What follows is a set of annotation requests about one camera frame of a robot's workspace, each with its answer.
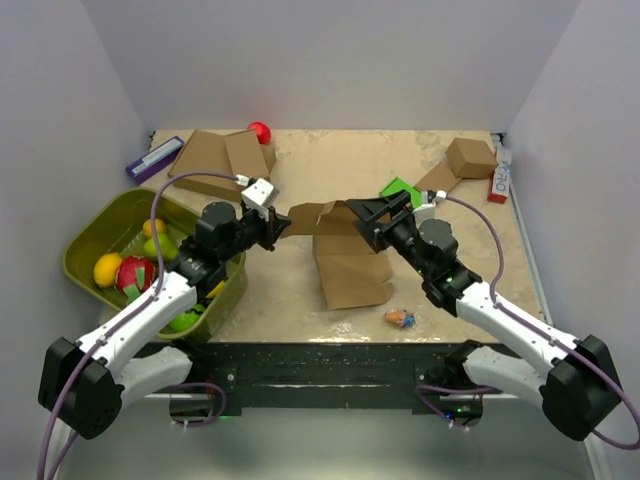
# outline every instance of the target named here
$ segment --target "table top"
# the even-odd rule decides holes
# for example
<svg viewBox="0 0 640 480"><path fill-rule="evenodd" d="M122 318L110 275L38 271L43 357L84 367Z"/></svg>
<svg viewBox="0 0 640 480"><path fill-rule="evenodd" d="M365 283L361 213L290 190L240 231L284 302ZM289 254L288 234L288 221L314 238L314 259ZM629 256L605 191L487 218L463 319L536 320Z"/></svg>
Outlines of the table top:
<svg viewBox="0 0 640 480"><path fill-rule="evenodd" d="M228 133L224 130L212 130ZM187 140L192 130L159 130L151 148L174 135ZM445 160L445 150L456 136L486 140L480 131L414 130L275 130L277 163L271 181L280 189L278 211L304 202L327 202L375 197L399 176L417 182L433 165ZM164 171L145 182L157 189L167 180ZM494 224L505 249L506 271L499 292L527 312L540 317L523 242L509 203L487 202L487 180L465 180L452 195L479 207ZM168 197L196 211L212 197L169 187ZM461 206L444 202L436 217L451 223L460 244L459 258L490 280L497 271L495 244L486 226ZM288 237L275 252L252 248L247 252L249 284L245 296L223 324L214 341L230 342L462 342L468 338L491 341L491 336L443 310L433 307L421 282L394 251L389 256L395 286L392 299L375 307L327 310L311 254L310 237ZM398 329L383 320L391 309L415 313L416 324Z"/></svg>

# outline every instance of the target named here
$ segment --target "green pear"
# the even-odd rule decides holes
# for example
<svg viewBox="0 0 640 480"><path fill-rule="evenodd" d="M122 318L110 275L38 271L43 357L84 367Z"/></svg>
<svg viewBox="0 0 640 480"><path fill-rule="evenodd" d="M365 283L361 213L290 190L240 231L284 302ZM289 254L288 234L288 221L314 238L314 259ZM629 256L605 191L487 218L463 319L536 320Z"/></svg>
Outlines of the green pear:
<svg viewBox="0 0 640 480"><path fill-rule="evenodd" d="M173 244L169 236L166 233L159 233L158 242L160 242L162 258L166 261L173 260L173 258L178 254L178 249ZM153 243L153 238L144 242L144 255L152 260L158 259L158 252L156 252L156 245Z"/></svg>

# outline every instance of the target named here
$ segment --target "brown cardboard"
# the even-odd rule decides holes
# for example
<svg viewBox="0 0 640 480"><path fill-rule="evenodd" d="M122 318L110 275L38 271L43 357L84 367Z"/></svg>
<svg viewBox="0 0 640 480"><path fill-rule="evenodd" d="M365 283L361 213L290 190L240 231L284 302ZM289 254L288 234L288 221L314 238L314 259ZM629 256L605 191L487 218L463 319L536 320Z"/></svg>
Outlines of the brown cardboard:
<svg viewBox="0 0 640 480"><path fill-rule="evenodd" d="M195 170L210 170L228 175L268 178L276 163L275 148L260 145L253 130L231 135L196 130L169 171L169 177ZM233 202L240 202L242 187L232 180L210 176L182 178L176 187Z"/></svg>
<svg viewBox="0 0 640 480"><path fill-rule="evenodd" d="M446 151L451 170L458 178L489 178L498 163L483 140L454 138Z"/></svg>
<svg viewBox="0 0 640 480"><path fill-rule="evenodd" d="M343 201L304 203L287 214L282 237L313 235L312 252L327 308L382 305L391 299L389 259L374 253L353 227L356 216Z"/></svg>
<svg viewBox="0 0 640 480"><path fill-rule="evenodd" d="M458 183L460 183L460 179L453 174L453 170L448 165L438 162L414 186L421 192L426 190L450 192Z"/></svg>

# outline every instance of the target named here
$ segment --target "green box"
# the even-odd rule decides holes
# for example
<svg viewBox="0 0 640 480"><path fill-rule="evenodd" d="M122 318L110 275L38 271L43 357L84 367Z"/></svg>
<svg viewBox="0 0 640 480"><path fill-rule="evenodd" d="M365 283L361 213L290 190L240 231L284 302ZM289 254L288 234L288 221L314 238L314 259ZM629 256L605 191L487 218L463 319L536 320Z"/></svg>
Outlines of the green box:
<svg viewBox="0 0 640 480"><path fill-rule="evenodd" d="M422 192L417 188L412 187L399 177L391 180L391 182L382 189L380 196L388 197L389 195L393 195L394 193L398 193L403 190L406 190L411 195L411 205L413 205L413 208L418 208L422 205Z"/></svg>
<svg viewBox="0 0 640 480"><path fill-rule="evenodd" d="M144 256L142 246L147 239L142 233L142 224L151 214L155 193L148 188L135 188L118 195L73 239L64 253L63 270L66 276L118 311L127 305L126 296L114 288L98 287L93 281L93 267L105 253L118 252L123 257ZM200 215L162 197L158 203L158 218L166 223L167 235L176 245L180 245L185 237L194 232ZM196 342L206 342L215 335L247 289L244 263L243 253L227 264L229 279L195 325L180 333L165 327L158 337L165 340L188 337Z"/></svg>

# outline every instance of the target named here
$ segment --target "green block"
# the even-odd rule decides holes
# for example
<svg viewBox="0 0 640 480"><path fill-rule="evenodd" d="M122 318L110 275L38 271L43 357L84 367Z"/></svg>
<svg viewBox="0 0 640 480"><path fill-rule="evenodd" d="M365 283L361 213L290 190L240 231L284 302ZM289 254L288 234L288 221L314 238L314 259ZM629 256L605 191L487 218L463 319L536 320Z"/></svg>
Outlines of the green block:
<svg viewBox="0 0 640 480"><path fill-rule="evenodd" d="M380 196L388 197L402 190L406 190L411 195L411 205L413 205L413 208L418 208L422 205L422 192L398 177L391 180L391 182L382 189Z"/></svg>

